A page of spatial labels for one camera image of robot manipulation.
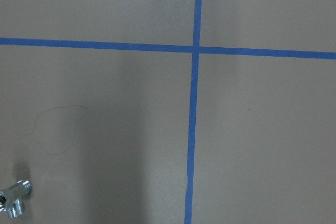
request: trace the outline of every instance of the gray floor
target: gray floor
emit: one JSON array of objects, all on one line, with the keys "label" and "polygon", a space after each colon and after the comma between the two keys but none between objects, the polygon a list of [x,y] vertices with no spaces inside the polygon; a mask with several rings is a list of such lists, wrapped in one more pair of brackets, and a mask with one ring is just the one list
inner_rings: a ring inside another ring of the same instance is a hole
[{"label": "gray floor", "polygon": [[[201,46],[336,51],[334,0],[203,0]],[[0,0],[0,37],[191,45],[194,0]],[[191,55],[0,46],[13,223],[183,223]],[[193,223],[336,222],[336,61],[201,55]],[[0,213],[0,222],[8,223]]]}]

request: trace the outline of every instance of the gray surface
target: gray surface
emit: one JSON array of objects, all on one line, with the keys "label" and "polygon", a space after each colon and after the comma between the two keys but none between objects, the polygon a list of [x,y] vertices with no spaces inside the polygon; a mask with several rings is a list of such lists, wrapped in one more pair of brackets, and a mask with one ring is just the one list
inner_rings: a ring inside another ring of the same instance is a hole
[{"label": "gray surface", "polygon": [[0,185],[32,181],[22,219],[182,223],[188,54],[0,47]]},{"label": "gray surface", "polygon": [[194,0],[0,0],[0,37],[190,45]]},{"label": "gray surface", "polygon": [[193,223],[336,222],[336,61],[201,55]]},{"label": "gray surface", "polygon": [[336,51],[335,0],[203,0],[202,46]]}]

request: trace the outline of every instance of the metal object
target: metal object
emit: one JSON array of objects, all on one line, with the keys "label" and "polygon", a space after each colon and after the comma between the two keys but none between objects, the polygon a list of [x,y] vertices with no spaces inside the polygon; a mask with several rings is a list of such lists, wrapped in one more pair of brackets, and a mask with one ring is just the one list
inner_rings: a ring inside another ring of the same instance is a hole
[{"label": "metal object", "polygon": [[0,190],[0,212],[6,211],[10,218],[23,214],[25,204],[22,197],[31,191],[31,183],[27,180],[20,180],[7,189]]}]

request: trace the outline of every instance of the metal pipe fitting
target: metal pipe fitting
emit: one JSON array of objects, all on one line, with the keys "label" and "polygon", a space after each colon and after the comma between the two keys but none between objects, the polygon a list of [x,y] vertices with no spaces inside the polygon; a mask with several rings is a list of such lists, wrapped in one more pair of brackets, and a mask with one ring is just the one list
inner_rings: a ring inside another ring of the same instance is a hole
[{"label": "metal pipe fitting", "polygon": [[7,189],[0,190],[0,212],[7,211],[10,218],[23,214],[25,204],[22,197],[31,191],[31,183],[27,180],[20,180]]}]

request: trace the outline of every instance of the horizontal blue line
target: horizontal blue line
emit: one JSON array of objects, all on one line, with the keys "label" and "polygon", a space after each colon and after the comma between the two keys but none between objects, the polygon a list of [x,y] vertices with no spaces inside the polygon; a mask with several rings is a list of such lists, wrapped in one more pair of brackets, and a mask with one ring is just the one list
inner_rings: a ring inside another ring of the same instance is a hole
[{"label": "horizontal blue line", "polygon": [[229,48],[229,47],[199,47],[201,54],[218,55],[246,55],[246,56],[272,56],[311,59],[336,59],[336,52],[295,51],[277,49]]},{"label": "horizontal blue line", "polygon": [[182,53],[199,52],[201,54],[218,54],[218,55],[272,56],[272,57],[333,59],[333,60],[336,59],[336,52],[229,48],[229,47],[176,46],[176,45],[133,44],[133,43],[118,43],[118,42],[76,41],[76,40],[22,39],[22,38],[0,37],[0,45],[92,48],[92,49],[182,52]]},{"label": "horizontal blue line", "polygon": [[76,40],[50,40],[50,39],[0,38],[0,45],[93,48],[93,49],[114,49],[114,50],[155,51],[155,52],[188,52],[188,53],[193,52],[192,46],[133,44],[133,43],[118,43],[118,42],[76,41]]}]

